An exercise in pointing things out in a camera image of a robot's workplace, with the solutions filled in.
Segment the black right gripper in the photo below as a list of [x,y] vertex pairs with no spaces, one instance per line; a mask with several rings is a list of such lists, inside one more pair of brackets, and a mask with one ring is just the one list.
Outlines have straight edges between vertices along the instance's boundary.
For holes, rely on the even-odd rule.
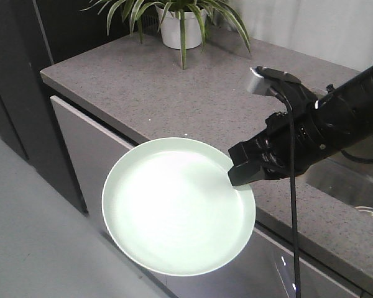
[[233,163],[228,178],[233,186],[289,178],[292,169],[298,176],[317,162],[309,136],[297,129],[291,132],[287,115],[274,113],[266,123],[259,134],[228,150]]

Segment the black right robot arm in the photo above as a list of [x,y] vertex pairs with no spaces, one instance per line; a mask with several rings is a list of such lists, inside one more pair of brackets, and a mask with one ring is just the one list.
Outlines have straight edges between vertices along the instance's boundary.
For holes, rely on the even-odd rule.
[[249,70],[246,89],[286,104],[266,128],[229,149],[233,186],[299,176],[307,169],[373,135],[373,65],[318,98],[294,75],[257,66]]

